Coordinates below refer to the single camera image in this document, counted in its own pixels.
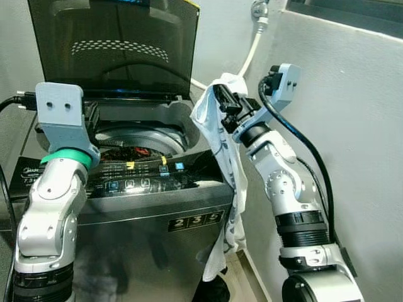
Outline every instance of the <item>gray wall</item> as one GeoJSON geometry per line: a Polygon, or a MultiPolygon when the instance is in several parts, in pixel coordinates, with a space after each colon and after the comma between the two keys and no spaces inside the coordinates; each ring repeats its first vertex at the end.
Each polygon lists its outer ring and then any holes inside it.
{"type": "MultiPolygon", "coordinates": [[[[196,38],[193,77],[209,84],[223,72],[237,74],[241,69],[256,32],[256,22],[250,14],[253,0],[198,0],[200,22],[196,38]]],[[[256,81],[268,71],[266,60],[273,34],[284,7],[284,0],[270,1],[270,21],[263,33],[254,60],[246,73],[249,94],[257,96],[256,81]]],[[[200,90],[192,87],[195,96],[200,90]]]]}
{"type": "MultiPolygon", "coordinates": [[[[327,164],[337,232],[367,302],[402,301],[402,57],[403,40],[284,12],[267,60],[304,69],[283,113],[327,164]]],[[[272,126],[313,163],[300,143],[272,126]]],[[[285,273],[269,208],[263,197],[250,199],[244,221],[249,252],[277,302],[285,273]]]]}
{"type": "MultiPolygon", "coordinates": [[[[17,90],[32,91],[42,79],[39,56],[33,35],[28,5],[24,0],[2,1],[0,5],[0,101],[17,90]]],[[[0,164],[10,180],[12,169],[8,156],[14,143],[24,135],[26,121],[32,113],[6,108],[0,116],[0,164]]],[[[0,193],[0,219],[8,218],[0,193]]],[[[0,295],[3,297],[11,251],[0,239],[0,295]]]]}

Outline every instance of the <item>yellow label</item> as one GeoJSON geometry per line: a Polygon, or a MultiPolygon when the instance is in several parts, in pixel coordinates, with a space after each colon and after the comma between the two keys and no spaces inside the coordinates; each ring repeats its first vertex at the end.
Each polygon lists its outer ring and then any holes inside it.
{"type": "Polygon", "coordinates": [[[126,167],[128,170],[134,169],[134,162],[126,162],[126,167]]]}

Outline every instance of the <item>white cloth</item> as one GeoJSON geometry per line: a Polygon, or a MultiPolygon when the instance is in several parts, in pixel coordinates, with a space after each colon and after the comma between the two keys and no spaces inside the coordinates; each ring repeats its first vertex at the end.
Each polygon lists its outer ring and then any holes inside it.
{"type": "Polygon", "coordinates": [[[245,210],[247,179],[239,157],[239,144],[233,141],[221,124],[223,114],[219,110],[212,88],[215,84],[225,84],[232,92],[237,92],[240,96],[247,96],[244,79],[237,75],[224,73],[221,78],[214,80],[207,87],[190,115],[194,124],[207,139],[225,180],[235,192],[229,219],[208,257],[203,273],[205,282],[213,280],[221,270],[225,269],[224,254],[246,248],[241,213],[245,210]]]}

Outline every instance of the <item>top-load washing machine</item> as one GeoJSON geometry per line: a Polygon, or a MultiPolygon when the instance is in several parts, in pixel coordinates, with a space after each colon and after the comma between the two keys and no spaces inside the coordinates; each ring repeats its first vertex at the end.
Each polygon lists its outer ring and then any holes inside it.
{"type": "MultiPolygon", "coordinates": [[[[45,80],[82,87],[89,136],[101,150],[79,217],[77,301],[191,301],[233,197],[189,118],[198,7],[29,4],[45,80]]],[[[43,171],[47,147],[34,119],[11,181],[15,203],[43,171]]]]}

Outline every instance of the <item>control panel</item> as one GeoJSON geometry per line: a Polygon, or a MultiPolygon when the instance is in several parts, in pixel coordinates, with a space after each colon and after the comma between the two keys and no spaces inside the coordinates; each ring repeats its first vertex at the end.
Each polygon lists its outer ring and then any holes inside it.
{"type": "MultiPolygon", "coordinates": [[[[20,157],[10,185],[12,199],[28,196],[30,186],[42,174],[40,161],[20,157]]],[[[179,158],[123,162],[102,161],[88,177],[89,198],[159,193],[198,187],[205,181],[223,182],[211,151],[179,158]]]]}

